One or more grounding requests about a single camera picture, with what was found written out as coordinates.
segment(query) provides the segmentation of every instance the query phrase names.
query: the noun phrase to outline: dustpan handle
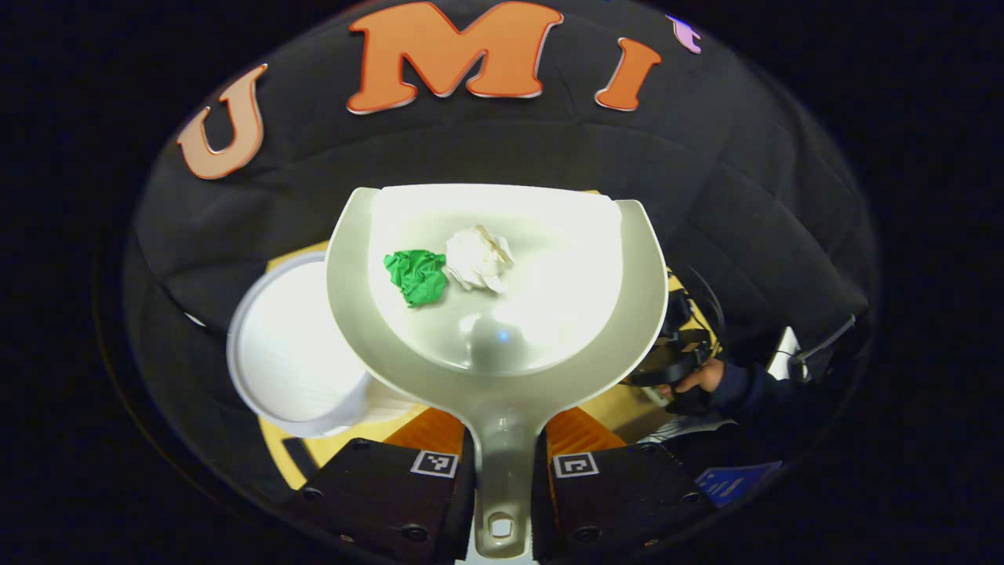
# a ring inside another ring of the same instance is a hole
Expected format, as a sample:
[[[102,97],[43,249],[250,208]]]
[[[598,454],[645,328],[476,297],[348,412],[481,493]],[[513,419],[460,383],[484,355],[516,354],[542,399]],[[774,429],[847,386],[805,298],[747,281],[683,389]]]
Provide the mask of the dustpan handle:
[[[471,431],[476,439],[478,470],[475,548],[489,559],[518,557],[530,550],[530,491],[537,435],[523,425],[506,422],[506,418],[475,429]]]

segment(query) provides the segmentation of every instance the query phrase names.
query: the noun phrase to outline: green crumpled paper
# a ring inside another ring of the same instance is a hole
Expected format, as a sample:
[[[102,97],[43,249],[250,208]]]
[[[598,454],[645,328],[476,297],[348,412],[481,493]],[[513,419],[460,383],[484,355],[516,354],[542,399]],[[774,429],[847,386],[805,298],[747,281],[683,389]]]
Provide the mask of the green crumpled paper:
[[[408,308],[432,304],[443,296],[447,278],[442,268],[446,255],[425,249],[398,251],[384,257],[391,282],[401,289]]]

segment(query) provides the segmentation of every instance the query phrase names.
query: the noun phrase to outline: orange surface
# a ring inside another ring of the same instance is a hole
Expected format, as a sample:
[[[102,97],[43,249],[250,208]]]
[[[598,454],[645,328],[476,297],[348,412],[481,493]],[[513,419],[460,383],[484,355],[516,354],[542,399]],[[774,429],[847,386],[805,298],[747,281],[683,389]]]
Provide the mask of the orange surface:
[[[384,444],[459,456],[464,449],[464,425],[443,410],[427,408]]]
[[[559,413],[547,422],[545,430],[547,461],[565,454],[584,454],[625,446],[622,440],[581,408]],[[442,410],[428,408],[392,434],[384,444],[460,455],[464,448],[464,425]]]

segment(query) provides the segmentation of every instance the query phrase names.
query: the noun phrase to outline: person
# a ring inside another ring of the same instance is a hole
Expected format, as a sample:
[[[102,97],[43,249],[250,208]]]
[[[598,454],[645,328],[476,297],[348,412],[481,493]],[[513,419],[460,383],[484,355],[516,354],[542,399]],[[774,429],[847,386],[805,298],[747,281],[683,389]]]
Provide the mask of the person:
[[[662,443],[727,425],[748,427],[751,432],[778,441],[796,442],[824,426],[835,407],[831,395],[814,381],[778,380],[756,363],[741,367],[728,360],[710,358],[677,385],[676,393],[683,394],[694,387],[710,394],[709,412],[679,415],[641,442]],[[674,391],[669,385],[659,387],[659,391],[673,399]]]

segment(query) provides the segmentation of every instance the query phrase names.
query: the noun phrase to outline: orange letter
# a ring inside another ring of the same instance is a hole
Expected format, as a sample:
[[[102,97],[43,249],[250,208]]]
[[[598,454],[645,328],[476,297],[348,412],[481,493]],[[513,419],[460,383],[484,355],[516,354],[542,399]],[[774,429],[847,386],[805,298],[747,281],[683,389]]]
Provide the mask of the orange letter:
[[[229,147],[223,151],[213,151],[209,147],[206,127],[203,125],[209,115],[209,106],[204,107],[189,121],[178,135],[182,155],[195,176],[207,180],[223,178],[247,165],[258,153],[264,136],[264,125],[261,122],[261,111],[258,110],[258,99],[255,97],[255,80],[266,68],[267,64],[258,66],[238,78],[220,94],[220,101],[227,102],[230,122],[234,125],[234,140]]]
[[[540,94],[537,64],[551,26],[560,13],[527,2],[503,2],[461,33],[429,2],[403,4],[356,20],[348,29],[365,33],[362,80],[348,98],[352,113],[405,105],[419,89],[404,81],[408,59],[438,96],[449,96],[484,55],[478,75],[467,81],[471,93],[485,97],[529,98]]]
[[[663,62],[663,57],[645,43],[621,37],[620,62],[606,87],[596,92],[596,103],[603,107],[634,111],[638,109],[638,91],[642,89],[645,77],[652,65]]]

